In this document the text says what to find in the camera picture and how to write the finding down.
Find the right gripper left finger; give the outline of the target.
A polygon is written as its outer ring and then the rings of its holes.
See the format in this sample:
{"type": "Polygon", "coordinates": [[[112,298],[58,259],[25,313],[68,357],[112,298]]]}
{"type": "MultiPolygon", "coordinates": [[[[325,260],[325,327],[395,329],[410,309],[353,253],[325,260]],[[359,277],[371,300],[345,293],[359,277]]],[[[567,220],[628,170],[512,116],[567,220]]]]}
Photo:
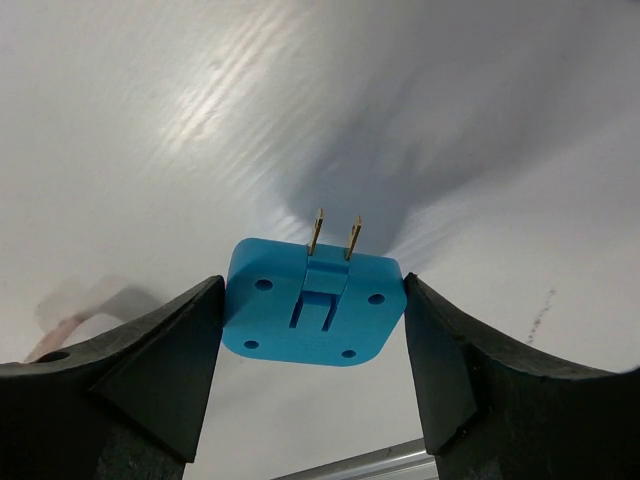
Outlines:
{"type": "Polygon", "coordinates": [[[179,479],[196,456],[223,329],[213,276],[162,307],[1,367],[5,479],[179,479]]]}

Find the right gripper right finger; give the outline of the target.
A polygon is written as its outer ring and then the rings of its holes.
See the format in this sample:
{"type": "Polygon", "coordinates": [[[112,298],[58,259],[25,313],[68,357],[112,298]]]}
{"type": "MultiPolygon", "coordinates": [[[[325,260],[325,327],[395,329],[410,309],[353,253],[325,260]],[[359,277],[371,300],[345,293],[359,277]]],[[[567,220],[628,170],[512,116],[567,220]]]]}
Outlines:
{"type": "Polygon", "coordinates": [[[635,479],[639,373],[586,367],[466,314],[415,275],[406,342],[443,479],[635,479]]]}

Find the blue plug adapter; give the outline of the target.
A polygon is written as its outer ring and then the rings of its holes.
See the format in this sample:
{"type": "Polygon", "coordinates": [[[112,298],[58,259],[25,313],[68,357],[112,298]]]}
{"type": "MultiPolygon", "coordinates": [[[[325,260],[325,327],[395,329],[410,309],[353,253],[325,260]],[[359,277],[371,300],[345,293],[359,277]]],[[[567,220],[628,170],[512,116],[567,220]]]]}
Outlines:
{"type": "Polygon", "coordinates": [[[379,354],[404,314],[398,262],[361,254],[356,219],[346,246],[240,241],[231,256],[222,342],[259,360],[349,367],[379,354]]]}

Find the pink cube socket adapter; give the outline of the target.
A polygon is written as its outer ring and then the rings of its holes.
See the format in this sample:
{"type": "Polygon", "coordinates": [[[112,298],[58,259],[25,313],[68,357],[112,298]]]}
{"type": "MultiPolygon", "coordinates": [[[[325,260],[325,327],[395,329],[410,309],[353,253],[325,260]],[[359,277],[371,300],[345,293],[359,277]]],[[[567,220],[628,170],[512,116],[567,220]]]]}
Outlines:
{"type": "Polygon", "coordinates": [[[135,320],[162,305],[148,289],[105,275],[92,285],[69,280],[36,307],[43,336],[26,356],[34,362],[55,350],[89,340],[135,320]]]}

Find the aluminium front rail frame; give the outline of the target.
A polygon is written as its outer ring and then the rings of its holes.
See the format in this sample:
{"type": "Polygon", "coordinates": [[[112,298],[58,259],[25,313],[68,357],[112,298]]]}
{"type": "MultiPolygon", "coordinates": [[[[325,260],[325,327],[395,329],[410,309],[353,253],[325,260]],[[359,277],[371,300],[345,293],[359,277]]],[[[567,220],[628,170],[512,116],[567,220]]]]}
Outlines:
{"type": "Polygon", "coordinates": [[[438,479],[435,459],[423,439],[291,473],[277,480],[438,479]]]}

